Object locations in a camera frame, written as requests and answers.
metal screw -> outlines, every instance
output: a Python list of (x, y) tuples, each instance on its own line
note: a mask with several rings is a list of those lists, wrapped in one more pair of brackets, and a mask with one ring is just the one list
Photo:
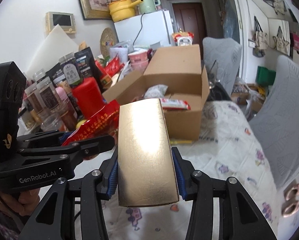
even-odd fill
[(63, 184), (66, 181), (66, 178), (58, 178), (57, 183), (58, 184)]
[(199, 171), (199, 170), (195, 170), (195, 171), (193, 171), (193, 175), (195, 176), (195, 177), (200, 177), (200, 176), (202, 176), (202, 172), (201, 171)]
[(231, 183), (231, 184), (236, 184), (237, 179), (235, 179), (234, 177), (230, 177), (230, 178), (228, 179), (228, 181), (229, 181), (229, 183)]
[(95, 176), (95, 177), (100, 176), (100, 174), (101, 174), (100, 170), (94, 170), (94, 171), (92, 171), (92, 175)]

human hand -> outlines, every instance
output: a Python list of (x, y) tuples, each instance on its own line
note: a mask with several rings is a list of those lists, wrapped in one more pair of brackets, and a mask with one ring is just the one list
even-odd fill
[[(40, 189), (21, 192), (18, 200), (1, 191), (0, 196), (14, 212), (20, 214), (20, 216), (30, 216), (40, 201), (39, 192)], [(7, 216), (11, 216), (10, 211), (2, 204), (1, 201), (0, 211)]]

brown door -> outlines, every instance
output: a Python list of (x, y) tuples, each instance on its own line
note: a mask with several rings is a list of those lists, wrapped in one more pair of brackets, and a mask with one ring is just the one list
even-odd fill
[(199, 44), (203, 59), (203, 39), (207, 36), (206, 24), (201, 3), (173, 3), (177, 31), (194, 34), (193, 44)]

green electric kettle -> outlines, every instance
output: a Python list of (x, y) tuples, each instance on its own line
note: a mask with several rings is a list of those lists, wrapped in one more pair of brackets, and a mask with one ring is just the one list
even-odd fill
[(158, 5), (161, 5), (161, 0), (157, 0), (157, 4), (155, 4), (154, 0), (143, 0), (139, 5), (141, 14), (157, 11), (156, 6)]

red snack package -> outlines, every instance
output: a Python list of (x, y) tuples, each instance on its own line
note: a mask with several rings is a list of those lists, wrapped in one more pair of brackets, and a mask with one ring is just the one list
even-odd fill
[(104, 70), (108, 73), (108, 75), (110, 75), (110, 77), (113, 77), (120, 70), (120, 67), (120, 60), (116, 55), (115, 58), (108, 63)]
[(160, 98), (163, 110), (190, 110), (186, 101), (177, 99)]
[(95, 61), (95, 64), (98, 67), (98, 69), (102, 72), (102, 76), (100, 77), (100, 80), (103, 87), (105, 87), (112, 81), (112, 78), (107, 74), (107, 72), (104, 70), (102, 65), (97, 60)]
[(120, 105), (116, 100), (109, 102), (100, 111), (94, 114), (88, 121), (80, 126), (62, 144), (66, 146), (71, 142), (97, 137), (101, 134), (113, 134), (119, 126)]

